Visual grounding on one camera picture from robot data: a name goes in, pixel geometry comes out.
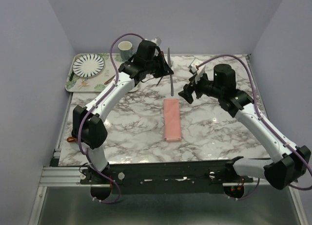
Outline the pink cloth napkin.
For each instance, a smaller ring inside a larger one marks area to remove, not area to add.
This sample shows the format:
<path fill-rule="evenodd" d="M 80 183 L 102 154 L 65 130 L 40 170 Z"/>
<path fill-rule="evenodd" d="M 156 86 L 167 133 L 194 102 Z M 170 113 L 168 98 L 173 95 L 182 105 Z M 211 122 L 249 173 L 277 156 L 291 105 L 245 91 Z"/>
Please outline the pink cloth napkin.
<path fill-rule="evenodd" d="M 182 139 L 179 100 L 176 98 L 164 99 L 164 140 L 179 142 Z"/>

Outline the black silver fork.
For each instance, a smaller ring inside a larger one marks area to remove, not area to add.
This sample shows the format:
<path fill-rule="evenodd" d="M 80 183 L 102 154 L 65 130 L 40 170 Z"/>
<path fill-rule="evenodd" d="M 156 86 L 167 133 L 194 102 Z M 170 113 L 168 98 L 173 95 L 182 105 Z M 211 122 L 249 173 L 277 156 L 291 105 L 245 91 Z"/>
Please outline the black silver fork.
<path fill-rule="evenodd" d="M 169 59 L 169 60 L 168 60 L 168 65 L 169 65 L 170 68 L 172 67 L 172 63 L 173 63 L 173 61 Z M 160 80 L 158 81 L 158 83 L 156 84 L 156 86 L 158 86 L 158 85 L 160 84 L 160 82 L 162 81 L 162 79 L 163 79 L 163 77 L 160 78 Z"/>

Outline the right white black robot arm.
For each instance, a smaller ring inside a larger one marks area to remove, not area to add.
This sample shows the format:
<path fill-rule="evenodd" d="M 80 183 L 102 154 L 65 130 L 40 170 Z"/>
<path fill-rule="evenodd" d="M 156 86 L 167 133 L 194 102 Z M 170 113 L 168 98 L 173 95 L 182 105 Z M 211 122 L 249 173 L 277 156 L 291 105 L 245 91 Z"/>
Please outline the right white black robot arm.
<path fill-rule="evenodd" d="M 267 180 L 275 189 L 282 190 L 302 176 L 310 160 L 308 147 L 299 147 L 286 138 L 269 120 L 260 113 L 254 100 L 244 91 L 236 88 L 235 71 L 229 64 L 214 66 L 214 78 L 209 80 L 204 68 L 189 67 L 192 77 L 179 92 L 188 103 L 192 94 L 218 99 L 223 110 L 243 124 L 260 142 L 270 156 L 269 160 L 236 157 L 227 162 L 225 178 L 235 182 L 241 176 Z"/>

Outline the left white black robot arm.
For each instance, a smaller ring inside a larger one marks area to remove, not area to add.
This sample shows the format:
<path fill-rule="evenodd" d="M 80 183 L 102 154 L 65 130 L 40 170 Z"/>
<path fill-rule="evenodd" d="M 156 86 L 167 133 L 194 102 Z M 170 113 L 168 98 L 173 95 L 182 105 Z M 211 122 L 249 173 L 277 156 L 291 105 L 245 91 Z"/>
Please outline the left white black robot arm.
<path fill-rule="evenodd" d="M 153 78 L 173 75 L 172 69 L 161 51 L 159 38 L 142 40 L 136 53 L 122 63 L 117 75 L 109 85 L 84 107 L 73 110 L 72 136 L 77 139 L 82 154 L 91 166 L 92 179 L 104 183 L 108 178 L 108 161 L 104 153 L 104 142 L 108 132 L 104 121 L 114 106 L 146 76 Z"/>

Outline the green ceramic mug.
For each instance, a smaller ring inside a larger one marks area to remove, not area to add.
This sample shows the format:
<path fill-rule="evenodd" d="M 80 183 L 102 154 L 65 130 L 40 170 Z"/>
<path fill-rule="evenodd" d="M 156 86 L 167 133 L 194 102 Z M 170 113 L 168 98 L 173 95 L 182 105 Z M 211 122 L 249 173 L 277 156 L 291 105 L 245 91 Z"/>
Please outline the green ceramic mug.
<path fill-rule="evenodd" d="M 119 54 L 122 61 L 127 61 L 134 54 L 133 44 L 129 41 L 122 41 L 118 44 Z"/>

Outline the copper knife on tray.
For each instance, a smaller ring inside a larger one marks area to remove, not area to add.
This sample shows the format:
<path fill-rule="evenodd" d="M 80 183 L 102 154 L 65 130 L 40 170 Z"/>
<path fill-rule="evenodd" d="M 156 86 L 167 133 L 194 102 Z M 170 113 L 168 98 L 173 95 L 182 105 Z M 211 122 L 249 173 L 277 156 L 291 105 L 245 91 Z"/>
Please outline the copper knife on tray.
<path fill-rule="evenodd" d="M 113 77 L 111 77 L 110 79 L 108 79 L 108 80 L 104 83 L 104 85 L 107 86 L 108 84 L 110 84 L 111 81 L 113 81 L 113 80 L 115 79 L 115 77 L 116 77 L 116 76 L 113 76 Z"/>

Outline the striped white plate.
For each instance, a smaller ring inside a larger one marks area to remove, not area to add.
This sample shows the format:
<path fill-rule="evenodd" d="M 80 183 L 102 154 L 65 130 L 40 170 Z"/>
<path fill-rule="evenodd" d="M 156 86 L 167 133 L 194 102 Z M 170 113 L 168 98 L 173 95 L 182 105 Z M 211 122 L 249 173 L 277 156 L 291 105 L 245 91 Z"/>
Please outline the striped white plate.
<path fill-rule="evenodd" d="M 79 56 L 73 63 L 73 73 L 81 78 L 97 76 L 104 68 L 105 61 L 98 54 L 85 54 Z"/>

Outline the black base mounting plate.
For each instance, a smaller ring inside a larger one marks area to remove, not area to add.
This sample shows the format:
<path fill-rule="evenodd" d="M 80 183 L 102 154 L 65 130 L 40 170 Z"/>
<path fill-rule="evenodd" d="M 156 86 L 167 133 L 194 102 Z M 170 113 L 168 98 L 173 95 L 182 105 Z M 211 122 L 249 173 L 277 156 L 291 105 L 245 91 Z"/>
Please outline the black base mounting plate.
<path fill-rule="evenodd" d="M 222 194 L 225 187 L 252 183 L 229 169 L 230 160 L 110 164 L 98 174 L 83 169 L 82 185 L 109 189 L 113 194 Z"/>

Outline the leaf pattern serving tray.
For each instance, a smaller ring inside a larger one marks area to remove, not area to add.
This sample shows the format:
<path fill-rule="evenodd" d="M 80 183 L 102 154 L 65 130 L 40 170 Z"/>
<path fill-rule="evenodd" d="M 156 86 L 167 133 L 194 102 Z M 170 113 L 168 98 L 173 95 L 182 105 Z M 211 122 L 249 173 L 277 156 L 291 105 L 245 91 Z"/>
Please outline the leaf pattern serving tray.
<path fill-rule="evenodd" d="M 112 63 L 118 68 L 122 62 L 119 54 L 78 54 L 70 67 L 65 89 L 72 93 L 101 92 L 116 76 Z"/>

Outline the orange patterned teacup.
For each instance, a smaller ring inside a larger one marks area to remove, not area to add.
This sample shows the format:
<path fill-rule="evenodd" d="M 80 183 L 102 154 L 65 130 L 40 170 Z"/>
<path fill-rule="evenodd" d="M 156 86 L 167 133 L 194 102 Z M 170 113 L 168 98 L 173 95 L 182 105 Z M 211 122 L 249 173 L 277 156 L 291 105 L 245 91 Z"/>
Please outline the orange patterned teacup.
<path fill-rule="evenodd" d="M 73 142 L 76 141 L 76 139 L 75 139 L 74 137 L 68 137 L 68 138 L 66 139 L 66 141 L 67 141 L 68 143 L 73 143 Z"/>

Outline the aluminium rail frame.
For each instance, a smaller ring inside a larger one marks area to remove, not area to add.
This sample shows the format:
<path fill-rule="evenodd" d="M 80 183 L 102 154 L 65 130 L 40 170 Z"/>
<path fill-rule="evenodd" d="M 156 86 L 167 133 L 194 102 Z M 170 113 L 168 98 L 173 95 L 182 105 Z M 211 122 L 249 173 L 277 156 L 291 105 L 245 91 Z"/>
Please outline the aluminium rail frame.
<path fill-rule="evenodd" d="M 109 164 L 228 160 L 194 146 L 106 151 Z M 43 168 L 31 225 L 308 225 L 300 194 L 268 182 L 225 187 L 222 194 L 113 194 L 80 183 L 85 156 L 56 150 Z"/>

